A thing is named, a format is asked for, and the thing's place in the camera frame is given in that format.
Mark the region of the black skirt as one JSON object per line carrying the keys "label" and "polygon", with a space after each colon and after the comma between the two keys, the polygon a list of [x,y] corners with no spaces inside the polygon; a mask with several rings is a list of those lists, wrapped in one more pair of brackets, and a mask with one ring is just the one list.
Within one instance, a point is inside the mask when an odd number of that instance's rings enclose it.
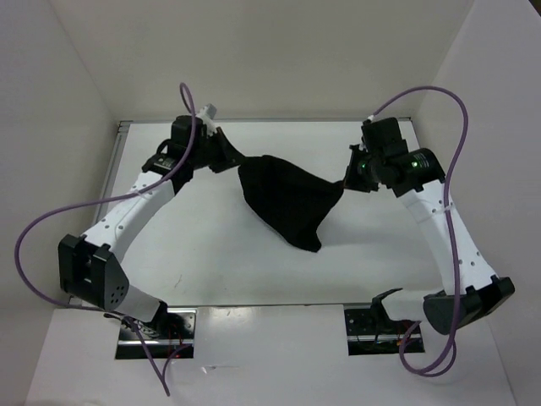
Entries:
{"label": "black skirt", "polygon": [[238,168],[243,197],[265,224],[290,245],[316,253],[318,227],[343,195],[330,182],[275,156],[248,157]]}

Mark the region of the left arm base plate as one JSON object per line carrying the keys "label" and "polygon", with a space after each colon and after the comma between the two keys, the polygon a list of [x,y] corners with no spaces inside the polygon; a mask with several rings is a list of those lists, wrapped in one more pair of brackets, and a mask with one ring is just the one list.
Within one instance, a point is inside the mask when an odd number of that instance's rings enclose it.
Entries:
{"label": "left arm base plate", "polygon": [[168,309],[168,327],[153,330],[148,323],[134,321],[133,328],[120,315],[106,313],[105,318],[121,322],[117,338],[115,359],[144,359],[143,345],[137,333],[145,340],[150,355],[154,359],[192,359],[194,357],[194,334],[197,320],[195,308],[172,307]]}

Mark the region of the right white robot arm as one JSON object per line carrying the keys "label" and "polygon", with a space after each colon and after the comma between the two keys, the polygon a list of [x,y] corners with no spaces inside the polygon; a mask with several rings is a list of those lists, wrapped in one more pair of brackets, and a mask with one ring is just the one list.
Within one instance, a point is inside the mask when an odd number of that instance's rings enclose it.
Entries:
{"label": "right white robot arm", "polygon": [[421,301],[421,319],[438,333],[481,319],[505,303],[516,291],[509,277],[499,277],[483,258],[449,195],[435,154],[426,148],[368,150],[352,145],[345,186],[364,193],[380,186],[391,189],[410,212],[428,243],[443,288],[438,293],[391,289],[376,296],[370,321],[379,332],[390,332],[405,318],[410,302]]}

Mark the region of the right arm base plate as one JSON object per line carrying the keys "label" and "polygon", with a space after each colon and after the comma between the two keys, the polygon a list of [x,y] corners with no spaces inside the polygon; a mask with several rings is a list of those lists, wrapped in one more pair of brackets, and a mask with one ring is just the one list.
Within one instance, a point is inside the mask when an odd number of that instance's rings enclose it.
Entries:
{"label": "right arm base plate", "polygon": [[381,324],[367,304],[344,308],[349,356],[398,354],[404,333],[412,321],[390,321]]}

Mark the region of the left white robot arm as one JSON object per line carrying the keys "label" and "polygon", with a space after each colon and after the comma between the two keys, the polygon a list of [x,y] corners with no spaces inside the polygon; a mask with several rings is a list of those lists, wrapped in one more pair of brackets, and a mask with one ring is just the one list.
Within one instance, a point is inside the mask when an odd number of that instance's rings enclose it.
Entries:
{"label": "left white robot arm", "polygon": [[134,182],[134,197],[117,203],[81,236],[66,235],[58,245],[61,289],[100,310],[126,315],[146,336],[156,338],[181,322],[167,304],[136,288],[121,262],[149,220],[204,167],[221,173],[240,165],[244,155],[221,129],[164,140]]}

